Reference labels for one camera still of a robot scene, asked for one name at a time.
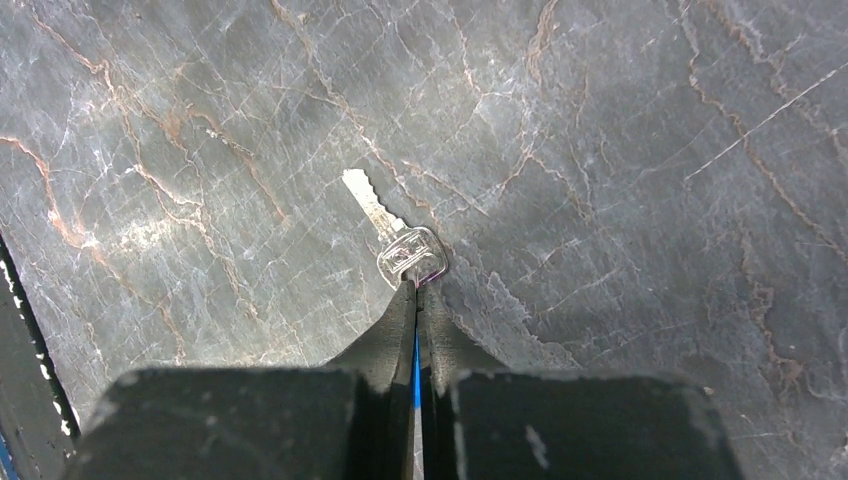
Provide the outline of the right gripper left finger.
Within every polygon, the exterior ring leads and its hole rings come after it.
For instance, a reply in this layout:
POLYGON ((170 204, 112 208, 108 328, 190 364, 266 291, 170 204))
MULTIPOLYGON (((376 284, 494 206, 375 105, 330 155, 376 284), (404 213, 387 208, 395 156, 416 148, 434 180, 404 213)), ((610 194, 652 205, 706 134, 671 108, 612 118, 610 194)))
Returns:
POLYGON ((319 367, 147 368, 98 402, 67 479, 409 479, 417 291, 319 367))

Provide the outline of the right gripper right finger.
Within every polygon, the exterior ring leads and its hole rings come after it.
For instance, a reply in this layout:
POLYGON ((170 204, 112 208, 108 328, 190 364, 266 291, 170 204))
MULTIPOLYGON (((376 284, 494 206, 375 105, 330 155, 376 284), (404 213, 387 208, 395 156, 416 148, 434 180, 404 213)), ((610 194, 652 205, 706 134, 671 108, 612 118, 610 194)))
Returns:
POLYGON ((704 390, 666 372, 517 370, 417 292, 427 479, 739 479, 704 390))

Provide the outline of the silver key blue tag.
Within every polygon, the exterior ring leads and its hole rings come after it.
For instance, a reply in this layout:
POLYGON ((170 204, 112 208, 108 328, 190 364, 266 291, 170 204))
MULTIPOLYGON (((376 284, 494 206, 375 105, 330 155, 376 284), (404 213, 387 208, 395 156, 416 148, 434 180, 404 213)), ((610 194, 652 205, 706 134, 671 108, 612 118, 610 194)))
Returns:
POLYGON ((446 253, 431 229, 413 227, 388 210, 365 170, 346 169, 342 180, 377 233, 377 270, 393 296, 334 361, 357 369, 401 410, 413 411, 420 405, 423 337, 441 308, 431 283, 446 273, 446 253))

